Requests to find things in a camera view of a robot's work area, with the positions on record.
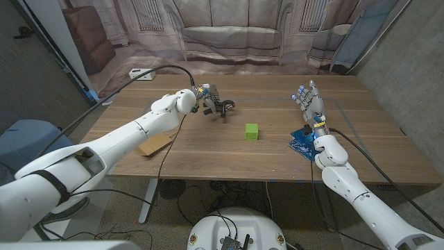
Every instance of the wooden table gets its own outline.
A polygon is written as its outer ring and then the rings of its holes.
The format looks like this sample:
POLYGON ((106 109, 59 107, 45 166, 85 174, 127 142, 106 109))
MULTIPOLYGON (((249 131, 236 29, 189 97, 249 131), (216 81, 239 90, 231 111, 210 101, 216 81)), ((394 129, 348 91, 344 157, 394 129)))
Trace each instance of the wooden table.
MULTIPOLYGON (((233 100, 236 108, 226 118, 203 115, 202 106, 198 113, 187 115, 160 177, 311 181, 309 161, 288 146, 292 141, 290 133, 304 125, 302 111, 291 95, 299 85, 308 85, 310 79, 315 80, 324 100, 327 125, 367 150, 395 183, 441 183, 440 174, 354 76, 195 76, 196 84, 216 84, 221 100, 233 100), (246 123, 258 124, 258 141, 244 140, 246 123)), ((189 88, 185 75, 157 75, 153 81, 134 82, 116 97, 83 141, 99 138, 136 119, 154 100, 183 88, 189 88)), ((364 183, 385 183, 361 153, 340 135, 334 135, 364 183)), ((157 178, 166 151, 150 160, 134 151, 110 175, 157 178)), ((315 164, 314 178, 321 180, 321 171, 315 164)))

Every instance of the printed backdrop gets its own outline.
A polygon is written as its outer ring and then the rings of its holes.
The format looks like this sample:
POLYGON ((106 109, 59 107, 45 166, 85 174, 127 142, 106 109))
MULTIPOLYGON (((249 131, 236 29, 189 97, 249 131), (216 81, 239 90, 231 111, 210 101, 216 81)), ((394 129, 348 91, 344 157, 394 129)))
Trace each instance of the printed backdrop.
POLYGON ((134 48, 111 79, 96 87, 106 97, 132 68, 164 64, 192 74, 344 74, 406 1, 59 2, 90 76, 120 56, 120 47, 134 48))

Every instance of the black strap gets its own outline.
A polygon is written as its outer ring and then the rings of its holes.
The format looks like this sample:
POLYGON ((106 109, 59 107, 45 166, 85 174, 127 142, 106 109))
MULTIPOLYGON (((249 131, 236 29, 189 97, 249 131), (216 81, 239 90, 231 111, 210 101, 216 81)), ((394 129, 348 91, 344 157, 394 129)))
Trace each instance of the black strap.
POLYGON ((70 195, 70 193, 68 193, 67 187, 65 185, 63 185, 63 183, 61 181, 59 181, 59 179, 57 179, 57 177, 55 177, 53 174, 51 174, 47 170, 37 170, 37 171, 34 171, 28 175, 31 175, 31 174, 40 175, 41 177, 43 177, 47 181, 49 181, 57 189, 57 191, 60 193, 60 200, 59 200, 57 206, 59 206, 61 203, 64 203, 69 200, 71 195, 70 195))

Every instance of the green cube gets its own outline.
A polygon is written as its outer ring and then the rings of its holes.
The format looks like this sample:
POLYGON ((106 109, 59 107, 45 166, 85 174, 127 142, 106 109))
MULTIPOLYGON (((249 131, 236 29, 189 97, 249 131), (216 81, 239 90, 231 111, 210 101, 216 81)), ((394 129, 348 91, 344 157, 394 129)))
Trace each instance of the green cube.
POLYGON ((257 140, 257 124, 245 124, 245 140, 257 140))

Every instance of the robotic hand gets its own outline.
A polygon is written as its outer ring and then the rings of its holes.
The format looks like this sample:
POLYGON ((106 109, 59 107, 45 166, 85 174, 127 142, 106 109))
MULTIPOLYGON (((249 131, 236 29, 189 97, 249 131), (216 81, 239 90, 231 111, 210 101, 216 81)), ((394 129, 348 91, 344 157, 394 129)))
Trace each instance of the robotic hand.
POLYGON ((203 99, 211 112, 225 117, 232 101, 220 101, 216 86, 204 84, 166 94, 151 111, 97 140, 47 153, 0 187, 0 242, 18 241, 49 212, 59 214, 85 198, 120 159, 148 138, 180 124, 178 113, 196 112, 203 99))
MULTIPOLYGON (((234 108, 234 102, 231 100, 222 101, 219 99, 219 93, 214 84, 203 84, 194 86, 191 91, 196 95, 197 100, 203 99, 203 107, 208 108, 203 111, 204 115, 211 113, 220 113, 221 117, 225 117, 227 110, 234 108)), ((191 109, 196 113, 199 109, 199 103, 191 109)))
POLYGON ((310 80, 311 90, 308 90, 304 85, 299 86, 298 94, 291 96, 293 100, 299 105, 304 112, 304 120, 311 127, 313 131, 319 131, 325 128, 325 111, 322 98, 319 97, 319 91, 313 80, 310 80))
POLYGON ((292 96, 293 100, 304 112, 304 120, 309 126, 310 132, 314 133, 314 146, 321 151, 315 156, 316 164, 324 169, 327 166, 343 166, 348 164, 347 151, 336 141, 333 135, 329 135, 325 123, 325 109, 322 98, 319 96, 318 88, 313 80, 310 80, 311 90, 304 85, 299 86, 298 94, 292 96))
POLYGON ((322 99, 314 81, 312 90, 303 85, 292 97, 304 112, 305 122, 313 129, 315 156, 322 170, 322 180, 329 189, 343 197, 358 212, 368 227, 389 250, 443 249, 444 240, 405 222, 395 211, 373 194, 348 162, 347 151, 329 135, 322 99))

